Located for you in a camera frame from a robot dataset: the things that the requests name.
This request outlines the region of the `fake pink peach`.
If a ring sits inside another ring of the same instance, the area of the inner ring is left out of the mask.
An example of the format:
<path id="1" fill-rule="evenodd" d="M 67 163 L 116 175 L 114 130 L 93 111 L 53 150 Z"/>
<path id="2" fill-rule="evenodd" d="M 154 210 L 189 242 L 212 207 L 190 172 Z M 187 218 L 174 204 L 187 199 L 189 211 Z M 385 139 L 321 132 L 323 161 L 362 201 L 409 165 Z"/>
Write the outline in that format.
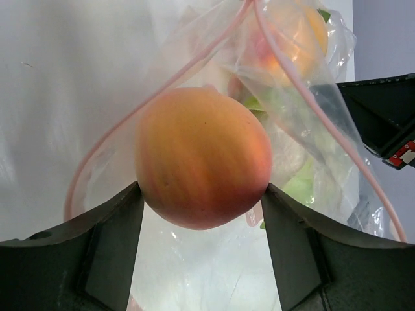
<path id="1" fill-rule="evenodd" d="M 136 129 L 136 176 L 163 219 L 205 230 L 249 211 L 272 172 L 270 139 L 257 118 L 210 87 L 183 87 L 148 103 Z"/>

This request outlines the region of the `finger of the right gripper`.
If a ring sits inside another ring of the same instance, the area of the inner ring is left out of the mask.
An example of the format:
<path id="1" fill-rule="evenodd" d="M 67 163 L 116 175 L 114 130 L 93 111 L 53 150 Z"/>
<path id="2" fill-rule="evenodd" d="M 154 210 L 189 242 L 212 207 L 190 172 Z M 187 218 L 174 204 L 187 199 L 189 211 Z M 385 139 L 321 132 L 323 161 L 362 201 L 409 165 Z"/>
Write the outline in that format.
<path id="1" fill-rule="evenodd" d="M 320 84 L 312 90 L 340 91 L 357 131 L 371 152 L 414 150 L 414 74 Z"/>

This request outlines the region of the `clear zip top bag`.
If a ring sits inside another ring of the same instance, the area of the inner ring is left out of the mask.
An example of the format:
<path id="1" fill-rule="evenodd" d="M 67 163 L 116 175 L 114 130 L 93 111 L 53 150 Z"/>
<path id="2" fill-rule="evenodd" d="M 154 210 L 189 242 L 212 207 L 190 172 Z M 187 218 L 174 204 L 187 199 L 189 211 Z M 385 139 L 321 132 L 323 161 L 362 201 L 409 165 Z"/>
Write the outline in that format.
<path id="1" fill-rule="evenodd" d="M 353 48 L 319 1 L 186 2 L 64 207 L 70 220 L 138 182 L 128 293 L 143 310 L 279 310 L 269 184 L 377 234 L 374 212 L 391 207 L 335 86 Z"/>

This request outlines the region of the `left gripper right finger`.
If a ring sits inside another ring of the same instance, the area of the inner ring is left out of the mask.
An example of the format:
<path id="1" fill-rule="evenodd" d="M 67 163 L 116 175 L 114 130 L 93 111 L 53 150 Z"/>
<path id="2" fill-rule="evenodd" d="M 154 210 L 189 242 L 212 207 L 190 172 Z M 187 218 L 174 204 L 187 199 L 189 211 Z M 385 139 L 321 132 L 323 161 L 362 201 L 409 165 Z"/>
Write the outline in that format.
<path id="1" fill-rule="evenodd" d="M 283 310 L 413 310 L 414 246 L 352 229 L 269 185 L 262 199 Z"/>

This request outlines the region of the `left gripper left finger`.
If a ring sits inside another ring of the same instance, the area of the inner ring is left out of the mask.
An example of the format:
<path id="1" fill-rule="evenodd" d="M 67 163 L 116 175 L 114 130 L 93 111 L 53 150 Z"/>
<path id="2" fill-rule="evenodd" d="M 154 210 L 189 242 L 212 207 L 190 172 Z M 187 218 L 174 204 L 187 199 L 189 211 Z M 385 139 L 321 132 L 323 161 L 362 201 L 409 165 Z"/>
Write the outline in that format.
<path id="1" fill-rule="evenodd" d="M 143 219 L 132 183 L 25 240 L 1 242 L 2 310 L 126 310 Z"/>

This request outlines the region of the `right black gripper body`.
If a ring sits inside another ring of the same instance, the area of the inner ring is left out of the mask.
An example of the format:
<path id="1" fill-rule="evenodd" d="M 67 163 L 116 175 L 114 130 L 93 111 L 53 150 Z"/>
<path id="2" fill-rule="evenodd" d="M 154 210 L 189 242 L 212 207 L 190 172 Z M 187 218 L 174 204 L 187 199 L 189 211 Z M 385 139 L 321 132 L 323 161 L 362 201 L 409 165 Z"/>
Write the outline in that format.
<path id="1" fill-rule="evenodd" d="M 392 168 L 414 167 L 414 119 L 403 127 L 365 121 L 362 140 L 369 152 Z"/>

